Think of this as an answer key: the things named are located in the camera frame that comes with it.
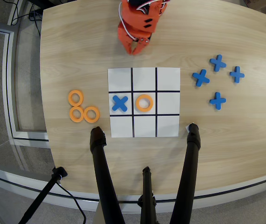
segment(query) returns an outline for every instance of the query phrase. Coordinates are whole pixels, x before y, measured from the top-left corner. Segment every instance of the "black grid line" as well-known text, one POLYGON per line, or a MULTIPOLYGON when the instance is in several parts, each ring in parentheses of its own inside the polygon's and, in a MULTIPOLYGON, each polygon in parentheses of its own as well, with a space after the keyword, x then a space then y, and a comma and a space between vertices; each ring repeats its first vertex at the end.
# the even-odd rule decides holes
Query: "black grid line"
POLYGON ((156 137, 157 137, 157 68, 156 68, 156 137))
MULTIPOLYGON (((130 117, 131 114, 111 114, 110 117, 130 117)), ((179 113, 162 113, 162 114, 134 114, 134 117, 151 117, 151 116, 179 116, 179 113)))
POLYGON ((135 137, 135 122, 134 122, 134 86, 133 86, 133 68, 131 68, 131 103, 132 103, 132 131, 133 131, 133 138, 135 137))
POLYGON ((180 90, 109 91, 109 93, 180 92, 180 90))

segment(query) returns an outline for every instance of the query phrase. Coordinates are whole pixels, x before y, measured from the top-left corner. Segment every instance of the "tripod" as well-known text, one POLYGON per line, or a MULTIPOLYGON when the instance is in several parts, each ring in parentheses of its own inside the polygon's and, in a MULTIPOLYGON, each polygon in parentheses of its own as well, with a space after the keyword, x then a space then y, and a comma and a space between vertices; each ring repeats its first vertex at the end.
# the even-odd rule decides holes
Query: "tripod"
MULTIPOLYGON (((190 124, 184 167, 170 224, 189 224, 195 193, 198 153, 201 148, 199 128, 190 124)), ((125 224, 111 180, 104 153, 106 137, 100 127, 92 129, 90 151, 93 155, 96 183, 106 224, 125 224)), ((156 200, 151 188, 150 168, 143 169, 143 194, 138 200, 141 207, 141 224, 158 224, 156 200)))

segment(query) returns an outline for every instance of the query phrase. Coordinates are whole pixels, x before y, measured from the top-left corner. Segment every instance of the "black cable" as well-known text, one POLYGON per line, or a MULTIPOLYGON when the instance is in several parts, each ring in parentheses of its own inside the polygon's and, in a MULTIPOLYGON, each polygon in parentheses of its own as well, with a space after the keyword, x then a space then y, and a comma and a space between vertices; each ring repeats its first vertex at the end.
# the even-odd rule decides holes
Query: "black cable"
POLYGON ((19 17, 17 17, 17 18, 14 18, 14 19, 12 20, 12 23, 13 23, 14 20, 17 20, 17 19, 19 19, 19 18, 22 18, 23 16, 26 16, 26 15, 29 15, 29 13, 28 13, 28 14, 25 14, 25 15, 22 15, 22 16, 19 16, 19 17))
POLYGON ((16 3, 14 3, 14 2, 10 2, 10 1, 6 1, 6 0, 3 0, 5 3, 9 3, 9 4, 13 4, 13 5, 16 5, 16 8, 15 8, 15 10, 14 10, 14 14, 13 14, 13 17, 15 16, 15 12, 16 12, 16 10, 17 10, 17 18, 16 19, 18 19, 19 18, 19 12, 18 12, 18 3, 19 3, 19 0, 17 1, 17 4, 16 3))
POLYGON ((83 215, 83 217, 84 217, 83 224, 85 224, 85 223, 86 223, 86 216, 85 216, 84 212, 82 211, 80 205, 78 204, 76 198, 75 198, 71 193, 69 193, 67 190, 65 190, 61 185, 59 185, 58 182, 56 182, 56 184, 57 184, 61 189, 63 189, 65 192, 67 192, 67 193, 73 198, 73 200, 75 201, 75 203, 76 203, 78 209, 80 210, 80 212, 82 213, 82 215, 83 215))
POLYGON ((34 23, 35 23, 35 26, 36 26, 36 28, 37 28, 37 30, 38 30, 38 32, 39 32, 40 38, 41 38, 41 33, 40 33, 39 28, 38 28, 38 24, 36 23, 35 10, 34 10, 34 23))

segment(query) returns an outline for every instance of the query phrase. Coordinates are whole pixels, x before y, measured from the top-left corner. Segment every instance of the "metal frame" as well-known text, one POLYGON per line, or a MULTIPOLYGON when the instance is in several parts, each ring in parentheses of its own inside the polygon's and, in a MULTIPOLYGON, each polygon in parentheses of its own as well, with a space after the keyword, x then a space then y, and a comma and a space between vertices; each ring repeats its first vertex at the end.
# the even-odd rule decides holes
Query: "metal frame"
MULTIPOLYGON (((14 0, 18 4, 19 14, 23 12, 26 1, 14 0)), ((50 148, 48 134, 44 131, 21 131, 19 129, 15 97, 15 58, 19 25, 11 26, 17 18, 12 7, 8 23, 0 23, 0 34, 5 35, 2 59, 2 93, 7 134, 11 144, 50 148)))

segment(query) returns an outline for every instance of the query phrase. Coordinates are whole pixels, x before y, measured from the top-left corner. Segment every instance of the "white cable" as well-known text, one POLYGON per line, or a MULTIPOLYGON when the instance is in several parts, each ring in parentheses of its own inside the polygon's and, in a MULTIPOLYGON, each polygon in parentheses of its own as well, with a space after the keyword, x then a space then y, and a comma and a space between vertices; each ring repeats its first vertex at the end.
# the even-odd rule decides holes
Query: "white cable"
POLYGON ((120 6, 122 5, 122 3, 120 2, 119 3, 119 6, 118 6, 118 15, 119 15, 119 18, 120 18, 120 21, 122 22, 123 24, 123 27, 125 29, 125 32, 127 32, 127 34, 129 35, 130 38, 132 38, 134 41, 137 41, 137 38, 133 37, 127 30, 127 28, 125 27, 125 24, 123 22, 123 19, 122 19, 122 16, 120 15, 120 6))
POLYGON ((152 0, 152 1, 145 2, 142 5, 139 5, 137 10, 140 10, 140 11, 142 11, 145 14, 145 12, 141 8, 143 8, 144 6, 146 6, 146 5, 148 5, 148 4, 152 3, 152 2, 155 2, 155 1, 160 1, 160 0, 152 0))

